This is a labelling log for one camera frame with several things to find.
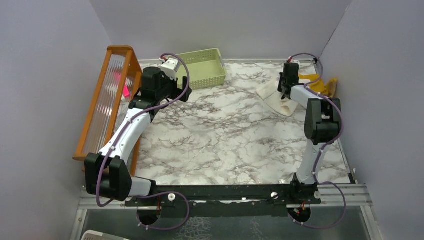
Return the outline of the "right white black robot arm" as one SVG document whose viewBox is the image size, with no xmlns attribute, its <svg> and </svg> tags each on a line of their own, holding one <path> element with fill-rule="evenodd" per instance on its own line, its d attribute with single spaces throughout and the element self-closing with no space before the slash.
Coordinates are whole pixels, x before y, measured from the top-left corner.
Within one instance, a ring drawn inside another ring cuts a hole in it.
<svg viewBox="0 0 424 240">
<path fill-rule="evenodd" d="M 306 109 L 306 149 L 288 190 L 289 199 L 296 204 L 314 196 L 325 154 L 342 130 L 340 100 L 328 99 L 314 92 L 305 83 L 300 83 L 299 68 L 298 63 L 284 63 L 277 88 L 283 94 L 283 99 L 293 100 Z"/>
</svg>

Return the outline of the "white cream towel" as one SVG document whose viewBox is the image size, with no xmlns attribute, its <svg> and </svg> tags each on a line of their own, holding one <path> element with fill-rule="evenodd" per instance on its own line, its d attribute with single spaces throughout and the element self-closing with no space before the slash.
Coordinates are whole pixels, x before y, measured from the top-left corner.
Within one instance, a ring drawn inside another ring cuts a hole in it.
<svg viewBox="0 0 424 240">
<path fill-rule="evenodd" d="M 289 98 L 283 99 L 283 93 L 278 91 L 277 80 L 271 80 L 256 89 L 258 96 L 276 113 L 290 117 L 299 105 Z"/>
</svg>

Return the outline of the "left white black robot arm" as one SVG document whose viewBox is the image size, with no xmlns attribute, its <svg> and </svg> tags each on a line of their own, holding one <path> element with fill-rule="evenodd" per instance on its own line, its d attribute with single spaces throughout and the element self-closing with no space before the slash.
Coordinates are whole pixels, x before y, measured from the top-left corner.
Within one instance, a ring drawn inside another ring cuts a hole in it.
<svg viewBox="0 0 424 240">
<path fill-rule="evenodd" d="M 154 181 L 131 176 L 127 163 L 137 141 L 152 123 L 157 113 L 169 105 L 189 100 L 191 74 L 182 78 L 178 87 L 177 66 L 164 63 L 159 67 L 147 67 L 141 77 L 141 87 L 130 101 L 125 119 L 117 132 L 97 153 L 89 153 L 84 160 L 85 184 L 88 194 L 95 196 L 103 208 L 112 201 L 124 201 L 138 197 L 144 205 L 157 200 Z"/>
</svg>

